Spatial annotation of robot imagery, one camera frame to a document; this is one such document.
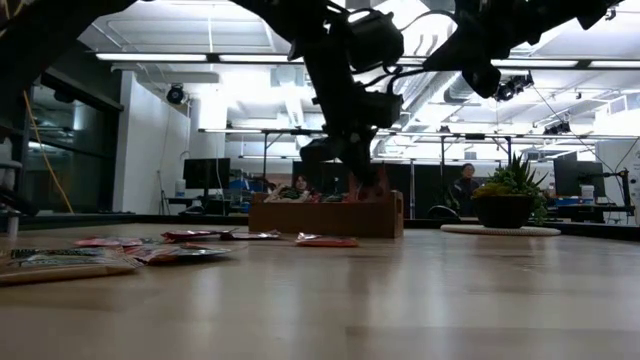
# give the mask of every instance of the metal frame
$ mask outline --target metal frame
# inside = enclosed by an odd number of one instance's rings
[[[199,129],[200,132],[208,132],[204,129]],[[289,135],[312,135],[318,134],[322,135],[324,132],[322,130],[303,130],[303,129],[263,129],[258,130],[255,129],[258,133],[264,134],[264,153],[262,154],[262,175],[263,178],[267,177],[267,150],[273,145],[280,137],[284,134]],[[216,133],[224,133],[226,132],[224,129],[220,131],[216,131]],[[270,134],[278,134],[273,141],[269,142],[268,137]],[[532,135],[532,134],[462,134],[462,133],[407,133],[407,132],[390,132],[389,136],[422,136],[422,137],[437,137],[440,142],[440,186],[442,189],[442,193],[445,194],[446,184],[444,179],[444,169],[446,167],[446,152],[448,147],[445,147],[447,143],[447,139],[455,139],[453,142],[449,142],[449,144],[453,145],[459,139],[465,139],[470,141],[486,141],[492,140],[496,143],[506,154],[507,154],[507,163],[510,165],[513,159],[513,139],[593,139],[593,140],[623,140],[623,139],[636,139],[635,136],[618,136],[618,135],[579,135],[579,136],[569,136],[569,135]],[[499,139],[506,140],[507,147],[505,148],[503,144],[498,142]],[[389,159],[392,160],[402,160],[408,161],[411,166],[411,179],[410,179],[410,194],[409,194],[409,204],[410,204],[410,219],[415,219],[415,162],[420,160],[417,158],[409,158],[409,159]],[[498,166],[502,166],[502,160],[496,160]]]

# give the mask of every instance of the woman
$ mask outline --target woman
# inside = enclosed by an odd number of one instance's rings
[[[460,217],[475,216],[471,197],[473,196],[473,192],[480,187],[480,184],[473,180],[475,172],[476,168],[473,164],[464,164],[462,165],[462,177],[453,183],[451,193],[460,204]]]

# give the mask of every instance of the glass window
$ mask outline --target glass window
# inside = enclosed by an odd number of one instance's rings
[[[85,152],[115,155],[117,114],[46,86],[34,87],[32,107],[44,142],[49,139]]]
[[[51,167],[76,213],[110,210],[114,162],[45,145]],[[29,143],[24,193],[42,211],[68,212],[37,142]]]

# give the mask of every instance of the computer monitor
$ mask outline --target computer monitor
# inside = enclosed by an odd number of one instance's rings
[[[231,159],[188,159],[184,161],[183,177],[187,189],[228,189]]]
[[[573,160],[555,160],[553,171],[556,174],[556,194],[558,196],[580,196],[580,185],[593,185],[595,197],[606,197],[602,163]]]

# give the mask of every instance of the wall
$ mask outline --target wall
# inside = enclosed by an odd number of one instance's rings
[[[158,214],[161,186],[171,197],[182,178],[190,120],[141,86],[132,72],[123,73],[121,95],[114,210]]]
[[[623,141],[600,141],[596,145],[596,153],[602,161],[611,167],[614,171],[620,171],[623,169],[629,170],[629,191],[631,193],[632,205],[640,205],[640,144],[633,140]],[[605,172],[610,170],[607,167],[604,168]],[[620,190],[620,182],[616,181],[616,178],[605,179],[605,191],[616,204],[624,204],[622,192]],[[623,224],[626,224],[626,215],[615,213],[612,215],[614,219],[621,218]],[[640,224],[640,214],[636,211],[635,224]]]

